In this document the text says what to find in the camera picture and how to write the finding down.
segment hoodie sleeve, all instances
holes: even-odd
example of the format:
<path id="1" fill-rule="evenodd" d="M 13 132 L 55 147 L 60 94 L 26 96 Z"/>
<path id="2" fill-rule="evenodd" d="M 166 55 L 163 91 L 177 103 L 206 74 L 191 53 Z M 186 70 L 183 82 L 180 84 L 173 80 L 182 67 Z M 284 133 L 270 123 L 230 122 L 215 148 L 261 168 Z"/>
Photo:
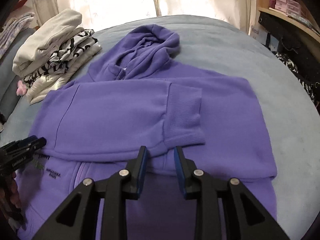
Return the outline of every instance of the hoodie sleeve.
<path id="1" fill-rule="evenodd" d="M 47 139 L 44 154 L 66 160 L 125 161 L 141 145 L 159 156 L 204 143 L 201 93 L 155 79 L 82 83 L 50 92 L 30 134 Z"/>

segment ribbed cuff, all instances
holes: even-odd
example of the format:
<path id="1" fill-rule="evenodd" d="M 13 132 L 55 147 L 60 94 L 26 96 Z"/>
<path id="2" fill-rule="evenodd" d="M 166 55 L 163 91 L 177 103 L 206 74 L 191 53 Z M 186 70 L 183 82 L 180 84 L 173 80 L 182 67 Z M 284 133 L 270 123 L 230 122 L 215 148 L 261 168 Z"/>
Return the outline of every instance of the ribbed cuff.
<path id="1" fill-rule="evenodd" d="M 201 88 L 171 84 L 164 121 L 164 143 L 176 146 L 204 144 L 200 127 Z"/>

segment purple hoodie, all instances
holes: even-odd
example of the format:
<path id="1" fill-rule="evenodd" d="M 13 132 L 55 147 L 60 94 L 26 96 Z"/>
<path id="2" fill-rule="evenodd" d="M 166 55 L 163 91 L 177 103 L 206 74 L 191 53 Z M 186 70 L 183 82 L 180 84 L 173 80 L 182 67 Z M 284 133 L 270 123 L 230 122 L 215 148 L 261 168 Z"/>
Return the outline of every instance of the purple hoodie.
<path id="1" fill-rule="evenodd" d="M 47 145 L 17 179 L 27 218 L 22 240 L 84 178 L 108 178 L 141 145 L 151 159 L 141 198 L 127 202 L 129 239 L 193 239 L 196 202 L 179 192 L 176 145 L 199 169 L 241 179 L 276 217 L 276 165 L 248 81 L 176 62 L 170 54 L 178 50 L 176 33 L 141 26 L 85 76 L 47 95 L 30 131 Z"/>

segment zipper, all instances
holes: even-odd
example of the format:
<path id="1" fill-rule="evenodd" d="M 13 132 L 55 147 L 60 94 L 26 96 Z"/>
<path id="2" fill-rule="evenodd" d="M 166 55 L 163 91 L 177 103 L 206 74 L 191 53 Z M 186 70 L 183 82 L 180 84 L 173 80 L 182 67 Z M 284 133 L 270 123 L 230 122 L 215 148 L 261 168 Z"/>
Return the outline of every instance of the zipper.
<path id="1" fill-rule="evenodd" d="M 75 183 L 73 185 L 73 189 L 75 189 L 79 185 L 84 166 L 85 166 L 85 163 L 81 163 L 79 166 L 79 169 L 78 169 L 78 172 L 76 175 L 76 179 L 75 179 Z"/>

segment pillow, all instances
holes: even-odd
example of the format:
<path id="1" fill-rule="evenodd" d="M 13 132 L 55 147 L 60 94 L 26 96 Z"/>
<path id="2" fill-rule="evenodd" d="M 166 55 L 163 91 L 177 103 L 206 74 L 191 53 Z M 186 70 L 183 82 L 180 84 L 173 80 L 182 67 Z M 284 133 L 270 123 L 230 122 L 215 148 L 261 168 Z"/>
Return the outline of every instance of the pillow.
<path id="1" fill-rule="evenodd" d="M 14 56 L 21 45 L 34 32 L 35 30 L 31 28 L 20 32 L 0 59 L 0 112 L 5 118 L 9 117 L 20 98 L 16 95 L 17 82 L 20 78 L 12 71 Z"/>

